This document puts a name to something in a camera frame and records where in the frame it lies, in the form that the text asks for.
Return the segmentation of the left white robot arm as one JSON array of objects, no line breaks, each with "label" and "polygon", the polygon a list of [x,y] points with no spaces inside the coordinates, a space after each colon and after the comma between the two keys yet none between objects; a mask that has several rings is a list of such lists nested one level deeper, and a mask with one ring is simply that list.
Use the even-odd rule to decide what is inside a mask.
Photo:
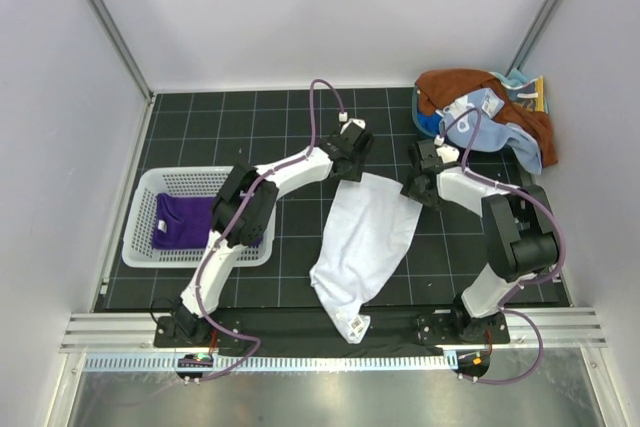
[{"label": "left white robot arm", "polygon": [[280,161],[251,166],[238,162],[215,196],[203,256],[192,280],[171,308],[177,336],[190,347],[208,342],[214,312],[240,254],[263,237],[277,200],[330,177],[359,182],[373,134],[350,120],[318,144]]}]

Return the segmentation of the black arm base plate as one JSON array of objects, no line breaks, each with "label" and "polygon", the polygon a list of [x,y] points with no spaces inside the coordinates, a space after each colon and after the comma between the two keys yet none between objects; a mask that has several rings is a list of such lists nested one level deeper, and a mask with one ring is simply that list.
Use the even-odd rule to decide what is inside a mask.
[{"label": "black arm base plate", "polygon": [[261,339],[262,347],[276,355],[286,351],[336,352],[340,349],[381,346],[471,345],[487,340],[507,345],[510,335],[502,314],[481,321],[465,334],[454,331],[454,319],[448,309],[433,306],[371,307],[364,311],[370,318],[363,340],[348,343],[326,312],[320,308],[222,309],[213,314],[213,327],[205,320],[194,322],[195,331],[187,334],[171,316],[158,319],[153,345],[158,348],[206,347],[215,338],[224,349],[239,349],[247,336]]}]

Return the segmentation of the white plastic mesh basket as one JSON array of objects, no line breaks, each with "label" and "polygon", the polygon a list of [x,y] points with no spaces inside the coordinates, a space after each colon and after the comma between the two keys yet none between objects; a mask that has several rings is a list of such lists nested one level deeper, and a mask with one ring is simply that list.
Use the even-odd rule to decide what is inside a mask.
[{"label": "white plastic mesh basket", "polygon": [[202,249],[164,250],[152,246],[160,194],[174,198],[212,197],[230,166],[165,167],[145,172],[138,183],[123,234],[122,260],[131,268],[194,269]]}]

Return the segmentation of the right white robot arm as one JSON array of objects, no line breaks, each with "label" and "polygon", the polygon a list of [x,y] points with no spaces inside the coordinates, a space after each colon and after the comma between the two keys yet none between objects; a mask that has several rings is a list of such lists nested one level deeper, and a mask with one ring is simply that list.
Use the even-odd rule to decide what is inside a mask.
[{"label": "right white robot arm", "polygon": [[415,141],[407,153],[411,168],[403,196],[430,209],[454,203],[481,220],[486,265],[456,295],[442,322],[446,339],[479,343],[499,323],[507,299],[561,260],[546,193],[479,176],[460,164],[457,148],[434,140]]}]

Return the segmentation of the white towel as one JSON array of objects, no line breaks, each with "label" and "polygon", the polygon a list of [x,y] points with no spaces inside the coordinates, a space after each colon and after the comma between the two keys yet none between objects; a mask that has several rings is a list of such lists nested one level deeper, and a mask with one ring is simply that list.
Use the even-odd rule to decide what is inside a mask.
[{"label": "white towel", "polygon": [[362,342],[371,317],[361,312],[408,253],[422,205],[392,179],[365,173],[341,181],[325,223],[310,285],[340,336]]}]

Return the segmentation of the purple towel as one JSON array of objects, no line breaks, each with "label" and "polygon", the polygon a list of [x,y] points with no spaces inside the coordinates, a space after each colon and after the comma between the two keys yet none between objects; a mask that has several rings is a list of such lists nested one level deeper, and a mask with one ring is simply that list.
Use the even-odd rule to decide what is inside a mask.
[{"label": "purple towel", "polygon": [[212,226],[215,196],[156,197],[156,220],[151,244],[159,250],[203,249]]}]

